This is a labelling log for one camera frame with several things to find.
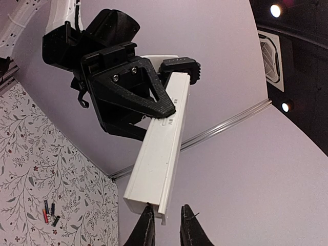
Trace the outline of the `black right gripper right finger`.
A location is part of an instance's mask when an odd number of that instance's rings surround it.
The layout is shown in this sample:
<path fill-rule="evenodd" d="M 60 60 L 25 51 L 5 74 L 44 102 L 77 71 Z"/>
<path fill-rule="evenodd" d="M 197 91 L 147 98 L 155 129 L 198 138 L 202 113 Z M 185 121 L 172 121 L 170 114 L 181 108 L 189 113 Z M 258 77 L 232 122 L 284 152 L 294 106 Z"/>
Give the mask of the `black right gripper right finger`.
<path fill-rule="evenodd" d="M 181 207 L 180 245 L 182 246 L 214 246 L 201 227 L 191 207 Z"/>

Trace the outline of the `red battery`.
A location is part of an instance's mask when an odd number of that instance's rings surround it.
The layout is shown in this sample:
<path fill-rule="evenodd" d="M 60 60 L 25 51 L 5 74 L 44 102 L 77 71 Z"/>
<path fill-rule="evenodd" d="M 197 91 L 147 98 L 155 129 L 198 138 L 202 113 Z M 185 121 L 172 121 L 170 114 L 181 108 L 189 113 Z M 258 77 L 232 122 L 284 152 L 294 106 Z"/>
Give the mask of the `red battery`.
<path fill-rule="evenodd" d="M 44 216 L 45 224 L 48 224 L 49 219 L 48 219 L 48 213 L 47 213 L 46 209 L 43 209 L 43 216 Z"/>

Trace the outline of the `long white remote control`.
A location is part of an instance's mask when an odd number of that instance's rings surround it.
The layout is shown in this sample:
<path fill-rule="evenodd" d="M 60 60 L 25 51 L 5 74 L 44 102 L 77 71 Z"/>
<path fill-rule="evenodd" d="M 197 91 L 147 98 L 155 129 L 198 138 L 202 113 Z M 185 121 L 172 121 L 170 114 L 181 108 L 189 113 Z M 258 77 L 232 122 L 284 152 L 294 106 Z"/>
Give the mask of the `long white remote control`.
<path fill-rule="evenodd" d="M 147 204 L 167 223 L 167 210 L 176 174 L 190 89 L 187 73 L 173 72 L 166 92 L 176 112 L 151 119 L 123 199 L 131 212 L 141 214 Z"/>

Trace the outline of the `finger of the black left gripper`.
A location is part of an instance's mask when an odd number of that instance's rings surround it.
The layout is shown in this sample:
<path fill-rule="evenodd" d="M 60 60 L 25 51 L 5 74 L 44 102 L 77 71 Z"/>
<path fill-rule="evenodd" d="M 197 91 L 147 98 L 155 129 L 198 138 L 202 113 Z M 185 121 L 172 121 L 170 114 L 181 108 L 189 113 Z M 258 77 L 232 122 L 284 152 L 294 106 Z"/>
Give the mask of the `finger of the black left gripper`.
<path fill-rule="evenodd" d="M 143 141 L 146 129 L 125 121 L 105 121 L 105 131 L 110 135 Z"/>
<path fill-rule="evenodd" d="M 131 113 L 166 118 L 176 108 L 147 58 L 98 56 L 93 62 L 93 106 L 99 118 Z"/>

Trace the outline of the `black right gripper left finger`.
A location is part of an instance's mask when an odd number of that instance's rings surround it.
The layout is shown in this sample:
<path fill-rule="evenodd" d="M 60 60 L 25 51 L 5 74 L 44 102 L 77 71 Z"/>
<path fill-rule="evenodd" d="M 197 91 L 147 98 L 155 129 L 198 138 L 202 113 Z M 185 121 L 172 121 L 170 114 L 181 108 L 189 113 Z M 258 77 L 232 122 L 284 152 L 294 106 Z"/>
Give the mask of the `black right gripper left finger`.
<path fill-rule="evenodd" d="M 148 203 L 130 234 L 125 246 L 154 246 L 155 217 L 153 206 Z"/>

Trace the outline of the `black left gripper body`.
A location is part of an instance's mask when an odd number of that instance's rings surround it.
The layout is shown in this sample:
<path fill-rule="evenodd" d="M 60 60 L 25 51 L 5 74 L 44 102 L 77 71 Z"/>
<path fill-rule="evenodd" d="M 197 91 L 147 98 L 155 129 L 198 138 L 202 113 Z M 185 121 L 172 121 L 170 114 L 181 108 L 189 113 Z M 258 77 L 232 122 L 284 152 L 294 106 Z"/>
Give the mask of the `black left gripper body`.
<path fill-rule="evenodd" d="M 141 100 L 144 96 L 144 72 L 137 62 L 136 44 L 126 42 L 111 46 L 81 59 L 81 70 L 75 73 L 71 87 L 79 91 L 78 101 L 89 93 L 101 128 L 115 136 L 142 136 Z"/>

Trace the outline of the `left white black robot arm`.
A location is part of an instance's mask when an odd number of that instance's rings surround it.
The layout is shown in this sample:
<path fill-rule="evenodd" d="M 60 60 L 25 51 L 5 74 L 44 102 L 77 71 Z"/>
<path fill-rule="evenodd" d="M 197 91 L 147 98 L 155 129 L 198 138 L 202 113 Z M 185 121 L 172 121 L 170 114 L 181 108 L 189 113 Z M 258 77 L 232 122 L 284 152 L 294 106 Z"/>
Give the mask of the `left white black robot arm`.
<path fill-rule="evenodd" d="M 52 1 L 42 39 L 43 61 L 72 72 L 71 87 L 83 108 L 94 107 L 101 128 L 111 134 L 143 140 L 137 126 L 144 116 L 166 118 L 176 111 L 148 58 L 135 54 L 140 29 L 129 15 L 103 9 L 83 29 L 80 1 Z"/>

